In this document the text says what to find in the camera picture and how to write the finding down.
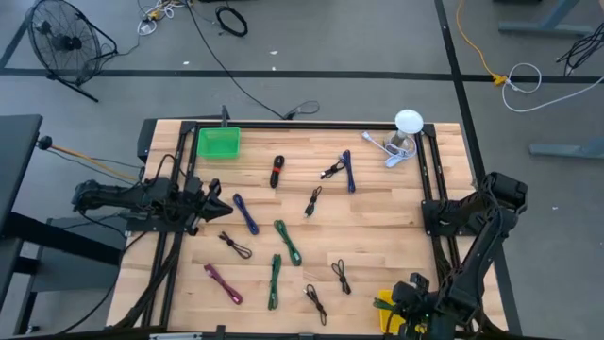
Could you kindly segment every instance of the yellow cable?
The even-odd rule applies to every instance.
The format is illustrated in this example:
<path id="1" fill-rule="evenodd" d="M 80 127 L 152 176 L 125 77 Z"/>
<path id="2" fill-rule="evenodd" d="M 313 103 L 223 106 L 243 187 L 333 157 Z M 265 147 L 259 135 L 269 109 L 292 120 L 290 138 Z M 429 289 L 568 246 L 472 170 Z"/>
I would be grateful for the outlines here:
<path id="1" fill-rule="evenodd" d="M 102 162 L 95 161 L 95 160 L 93 160 L 92 158 L 90 158 L 90 157 L 88 157 L 88 156 L 86 156 L 86 155 L 84 155 L 84 154 L 81 154 L 81 153 L 79 153 L 79 152 L 76 152 L 76 151 L 74 151 L 74 150 L 70 150 L 70 149 L 68 149 L 68 148 L 63 148 L 63 147 L 56 146 L 56 145 L 51 145 L 51 146 L 50 146 L 50 148 L 53 148 L 53 149 L 55 149 L 55 150 L 57 150 L 57 151 L 60 151 L 60 152 L 62 152 L 62 153 L 66 153 L 66 154 L 71 155 L 71 156 L 74 156 L 74 157 L 79 157 L 79 158 L 81 158 L 81 159 L 83 159 L 83 160 L 86 160 L 86 161 L 88 161 L 88 162 L 91 162 L 92 164 L 94 164 L 94 165 L 96 165 L 96 166 L 99 166 L 99 167 L 101 167 L 101 168 L 103 168 L 103 169 L 105 169 L 105 170 L 107 170 L 107 171 L 111 172 L 111 173 L 112 173 L 113 175 L 115 175 L 115 176 L 118 176 L 118 177 L 121 177 L 121 178 L 124 178 L 124 179 L 130 179 L 130 180 L 138 181 L 138 179 L 136 179 L 136 178 L 133 178 L 133 177 L 131 177 L 131 176 L 129 176 L 129 175 L 125 175 L 125 174 L 122 174 L 122 173 L 120 173 L 120 172 L 117 172 L 117 171 L 115 171 L 115 170 L 111 169 L 110 167 L 106 166 L 106 165 L 105 165 L 105 164 L 103 164 Z"/>
<path id="2" fill-rule="evenodd" d="M 501 85 L 506 82 L 508 77 L 498 75 L 495 72 L 491 71 L 491 69 L 487 65 L 487 62 L 484 60 L 484 55 L 482 54 L 482 51 L 480 51 L 480 49 L 476 45 L 474 45 L 472 42 L 470 42 L 470 39 L 468 39 L 468 37 L 465 35 L 465 33 L 463 33 L 463 29 L 461 29 L 460 12 L 461 12 L 461 8 L 463 7 L 464 2 L 465 2 L 465 0 L 460 0 L 460 4 L 457 6 L 457 12 L 455 14 L 455 19 L 457 21 L 457 29 L 460 31 L 461 36 L 463 37 L 465 42 L 468 43 L 470 46 L 472 46 L 478 52 L 478 55 L 480 56 L 480 59 L 482 60 L 482 66 L 484 66 L 484 69 L 487 70 L 487 72 L 489 73 L 489 75 L 491 75 L 491 77 L 493 77 L 493 83 L 497 86 Z"/>

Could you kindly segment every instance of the magenta cable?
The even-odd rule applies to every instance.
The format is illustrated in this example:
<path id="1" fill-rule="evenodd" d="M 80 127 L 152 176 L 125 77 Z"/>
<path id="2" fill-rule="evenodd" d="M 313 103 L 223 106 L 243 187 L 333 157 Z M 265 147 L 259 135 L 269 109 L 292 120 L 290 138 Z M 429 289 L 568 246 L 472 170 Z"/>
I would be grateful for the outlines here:
<path id="1" fill-rule="evenodd" d="M 220 274 L 218 274 L 218 271 L 216 271 L 216 269 L 214 269 L 214 267 L 211 266 L 211 264 L 204 265 L 204 269 L 206 269 L 206 273 L 208 274 L 209 277 L 215 279 L 216 282 L 218 282 L 218 284 L 220 284 L 221 286 L 223 286 L 223 288 L 225 289 L 226 293 L 228 294 L 228 297 L 230 299 L 232 299 L 233 302 L 235 302 L 235 304 L 242 304 L 242 302 L 243 302 L 242 295 L 239 294 L 239 293 L 237 293 L 237 291 L 235 289 L 233 289 L 231 286 L 229 286 L 223 280 L 223 278 L 220 277 Z"/>

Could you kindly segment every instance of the white ball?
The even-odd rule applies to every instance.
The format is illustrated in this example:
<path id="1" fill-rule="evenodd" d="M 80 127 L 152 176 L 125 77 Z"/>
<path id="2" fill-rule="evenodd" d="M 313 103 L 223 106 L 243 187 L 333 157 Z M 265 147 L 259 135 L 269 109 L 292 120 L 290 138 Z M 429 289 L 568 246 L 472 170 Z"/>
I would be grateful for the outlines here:
<path id="1" fill-rule="evenodd" d="M 397 113 L 394 123 L 396 128 L 407 134 L 417 133 L 424 127 L 424 119 L 414 110 L 402 110 Z"/>

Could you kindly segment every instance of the red and black object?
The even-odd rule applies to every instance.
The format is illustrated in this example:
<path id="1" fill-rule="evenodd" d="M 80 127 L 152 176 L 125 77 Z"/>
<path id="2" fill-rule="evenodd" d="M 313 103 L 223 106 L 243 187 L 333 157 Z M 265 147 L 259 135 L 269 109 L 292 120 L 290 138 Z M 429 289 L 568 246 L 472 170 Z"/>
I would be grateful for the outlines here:
<path id="1" fill-rule="evenodd" d="M 218 282 L 218 284 L 220 284 L 221 286 L 223 286 L 223 288 L 225 289 L 226 293 L 228 294 L 228 297 L 233 302 L 235 302 L 235 304 L 238 304 L 238 305 L 242 304 L 243 297 L 241 296 L 241 294 L 237 293 L 237 291 L 235 289 L 233 289 L 231 286 L 229 286 L 223 280 L 223 278 L 220 277 L 220 274 L 218 274 L 218 271 L 216 269 L 214 269 L 214 267 L 211 264 L 204 265 L 204 269 L 206 269 L 206 273 L 208 274 L 209 277 L 215 279 L 216 282 Z"/>
<path id="2" fill-rule="evenodd" d="M 279 174 L 281 173 L 281 168 L 285 163 L 285 157 L 279 155 L 275 157 L 275 161 L 273 162 L 273 173 L 271 174 L 271 188 L 275 189 L 279 184 Z"/>

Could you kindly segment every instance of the green cable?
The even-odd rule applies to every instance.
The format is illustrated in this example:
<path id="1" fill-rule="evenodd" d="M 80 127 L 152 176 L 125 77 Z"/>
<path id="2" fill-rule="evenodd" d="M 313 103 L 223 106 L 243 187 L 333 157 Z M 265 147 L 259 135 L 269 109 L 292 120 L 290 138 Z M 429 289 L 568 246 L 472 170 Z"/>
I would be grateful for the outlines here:
<path id="1" fill-rule="evenodd" d="M 279 304 L 279 296 L 277 294 L 277 279 L 279 276 L 279 269 L 281 269 L 281 255 L 273 255 L 273 274 L 271 275 L 271 291 L 268 296 L 268 310 L 273 311 Z"/>
<path id="2" fill-rule="evenodd" d="M 298 252 L 298 249 L 295 248 L 294 243 L 290 239 L 290 236 L 287 234 L 287 228 L 285 227 L 285 223 L 281 220 L 275 221 L 275 229 L 283 238 L 283 242 L 287 245 L 288 250 L 290 251 L 290 258 L 292 259 L 292 264 L 295 266 L 299 266 L 302 264 L 302 256 Z"/>
<path id="3" fill-rule="evenodd" d="M 376 307 L 378 309 L 387 310 L 387 311 L 391 311 L 392 309 L 394 309 L 394 305 L 384 301 L 381 298 L 377 298 L 377 297 L 374 297 L 374 307 Z"/>

